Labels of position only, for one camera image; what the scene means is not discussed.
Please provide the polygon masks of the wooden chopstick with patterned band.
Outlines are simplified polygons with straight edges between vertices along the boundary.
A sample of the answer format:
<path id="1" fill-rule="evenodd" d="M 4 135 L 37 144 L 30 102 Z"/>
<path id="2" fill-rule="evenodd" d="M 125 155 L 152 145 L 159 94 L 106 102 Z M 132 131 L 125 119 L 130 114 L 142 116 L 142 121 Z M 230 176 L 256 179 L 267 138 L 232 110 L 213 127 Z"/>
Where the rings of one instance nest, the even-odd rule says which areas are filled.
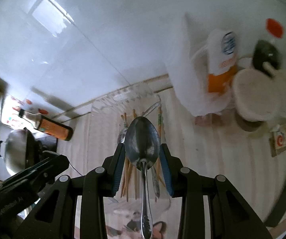
<path id="1" fill-rule="evenodd" d="M 158 115 L 157 115 L 157 131 L 159 135 L 159 140 L 161 140 L 161 135 L 162 135 L 162 109 L 161 106 L 159 106 L 158 109 Z M 157 177 L 160 177 L 160 159 L 157 160 L 156 162 L 156 175 Z"/>

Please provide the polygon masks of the clear plastic utensil tray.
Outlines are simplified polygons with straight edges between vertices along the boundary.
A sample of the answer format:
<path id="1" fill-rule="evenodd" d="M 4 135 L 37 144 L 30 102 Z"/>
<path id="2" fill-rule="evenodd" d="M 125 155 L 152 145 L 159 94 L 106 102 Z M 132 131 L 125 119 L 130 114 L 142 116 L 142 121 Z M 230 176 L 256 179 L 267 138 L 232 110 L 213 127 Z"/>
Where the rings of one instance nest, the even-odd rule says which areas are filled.
<path id="1" fill-rule="evenodd" d="M 88 168 L 102 165 L 106 157 L 114 154 L 118 143 L 125 139 L 127 127 L 133 120 L 133 109 L 137 117 L 145 116 L 156 125 L 159 106 L 160 97 L 145 83 L 108 93 L 95 100 L 90 113 Z M 140 171 L 137 170 L 138 199 L 135 200 L 133 170 L 134 166 L 126 160 L 115 198 L 104 199 L 106 212 L 123 205 L 141 205 Z"/>

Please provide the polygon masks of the cat print table mat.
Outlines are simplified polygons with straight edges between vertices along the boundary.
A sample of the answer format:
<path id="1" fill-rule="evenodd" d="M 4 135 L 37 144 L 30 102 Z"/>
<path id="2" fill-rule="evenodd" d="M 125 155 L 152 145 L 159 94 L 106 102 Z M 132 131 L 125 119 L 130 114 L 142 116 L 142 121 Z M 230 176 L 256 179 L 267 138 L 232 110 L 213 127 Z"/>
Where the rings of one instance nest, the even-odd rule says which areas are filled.
<path id="1" fill-rule="evenodd" d="M 180 210 L 169 200 L 151 204 L 152 238 L 177 238 Z M 108 238 L 143 238 L 141 233 L 141 205 L 123 205 L 106 213 Z"/>

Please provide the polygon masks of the slim steel spoon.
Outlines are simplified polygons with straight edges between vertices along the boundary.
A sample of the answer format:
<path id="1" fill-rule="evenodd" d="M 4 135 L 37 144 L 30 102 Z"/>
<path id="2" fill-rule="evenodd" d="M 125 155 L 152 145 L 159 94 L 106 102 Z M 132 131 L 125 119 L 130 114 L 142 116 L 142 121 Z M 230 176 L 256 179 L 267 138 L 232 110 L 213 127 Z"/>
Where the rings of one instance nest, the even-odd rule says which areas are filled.
<path id="1" fill-rule="evenodd" d="M 159 179 L 156 174 L 156 169 L 154 166 L 151 167 L 152 173 L 152 181 L 153 181 L 153 189 L 155 193 L 155 198 L 158 199 L 160 197 L 160 186 L 159 186 Z"/>

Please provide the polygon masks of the round white lidded container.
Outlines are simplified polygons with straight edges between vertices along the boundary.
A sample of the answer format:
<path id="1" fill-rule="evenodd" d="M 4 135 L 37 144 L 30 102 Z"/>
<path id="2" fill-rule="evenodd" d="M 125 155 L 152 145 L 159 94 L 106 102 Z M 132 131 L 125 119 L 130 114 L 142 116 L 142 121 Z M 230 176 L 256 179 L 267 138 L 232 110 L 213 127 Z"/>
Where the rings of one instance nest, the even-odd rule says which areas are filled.
<path id="1" fill-rule="evenodd" d="M 277 116 L 280 96 L 271 78 L 255 69 L 240 70 L 232 91 L 238 114 L 250 122 L 269 121 Z"/>

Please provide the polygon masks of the black smartphone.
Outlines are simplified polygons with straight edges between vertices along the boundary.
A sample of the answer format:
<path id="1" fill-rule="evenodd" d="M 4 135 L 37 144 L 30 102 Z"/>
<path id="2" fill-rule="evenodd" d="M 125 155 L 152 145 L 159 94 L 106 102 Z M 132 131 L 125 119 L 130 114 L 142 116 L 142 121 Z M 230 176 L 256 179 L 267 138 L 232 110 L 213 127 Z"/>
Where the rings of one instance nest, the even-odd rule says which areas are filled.
<path id="1" fill-rule="evenodd" d="M 281 191 L 280 196 L 278 197 L 278 201 L 274 205 L 272 211 L 269 216 L 265 220 L 264 224 L 266 227 L 274 228 L 276 227 L 283 216 L 286 213 L 286 182 L 283 186 L 283 190 Z"/>

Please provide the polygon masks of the wooden chopstick with gold bands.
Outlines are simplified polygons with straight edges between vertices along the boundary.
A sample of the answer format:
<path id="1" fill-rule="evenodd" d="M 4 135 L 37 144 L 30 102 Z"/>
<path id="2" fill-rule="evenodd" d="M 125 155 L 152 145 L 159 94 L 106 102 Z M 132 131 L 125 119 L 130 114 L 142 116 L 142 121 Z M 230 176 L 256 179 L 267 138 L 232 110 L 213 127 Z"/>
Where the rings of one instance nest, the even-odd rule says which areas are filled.
<path id="1" fill-rule="evenodd" d="M 137 117 L 136 110 L 133 109 L 133 119 Z M 134 167 L 134 195 L 135 195 L 135 200 L 138 199 L 138 178 L 137 178 L 137 169 Z"/>

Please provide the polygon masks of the dark round steel spoon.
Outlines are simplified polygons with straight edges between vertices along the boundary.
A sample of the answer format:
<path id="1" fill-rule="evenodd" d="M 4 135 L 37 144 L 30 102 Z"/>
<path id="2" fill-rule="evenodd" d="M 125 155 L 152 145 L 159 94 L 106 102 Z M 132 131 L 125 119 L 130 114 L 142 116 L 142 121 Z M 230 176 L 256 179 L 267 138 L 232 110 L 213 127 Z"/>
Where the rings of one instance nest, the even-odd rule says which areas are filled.
<path id="1" fill-rule="evenodd" d="M 160 139 L 154 125 L 146 117 L 135 118 L 127 129 L 124 141 L 126 157 L 141 173 L 141 233 L 153 237 L 153 221 L 149 202 L 147 171 L 159 158 Z"/>

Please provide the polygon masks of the red white packet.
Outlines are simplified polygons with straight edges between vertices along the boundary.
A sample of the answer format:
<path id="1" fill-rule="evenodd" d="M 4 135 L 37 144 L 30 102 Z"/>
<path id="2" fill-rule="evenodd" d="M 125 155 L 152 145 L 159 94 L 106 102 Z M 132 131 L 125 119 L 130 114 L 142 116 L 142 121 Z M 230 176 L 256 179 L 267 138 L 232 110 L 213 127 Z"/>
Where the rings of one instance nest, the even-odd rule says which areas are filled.
<path id="1" fill-rule="evenodd" d="M 286 123 L 271 129 L 269 141 L 272 157 L 276 157 L 286 151 Z"/>

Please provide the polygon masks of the orange sauce bottle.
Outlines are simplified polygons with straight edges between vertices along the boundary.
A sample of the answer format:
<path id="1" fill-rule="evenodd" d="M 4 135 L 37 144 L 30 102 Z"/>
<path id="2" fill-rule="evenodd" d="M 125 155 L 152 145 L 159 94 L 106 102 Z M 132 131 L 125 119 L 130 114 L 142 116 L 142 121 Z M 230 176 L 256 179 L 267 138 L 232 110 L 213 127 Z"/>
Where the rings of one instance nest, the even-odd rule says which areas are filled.
<path id="1" fill-rule="evenodd" d="M 70 126 L 56 122 L 40 113 L 32 114 L 24 109 L 20 109 L 18 116 L 31 123 L 35 130 L 60 140 L 69 141 L 74 133 Z"/>

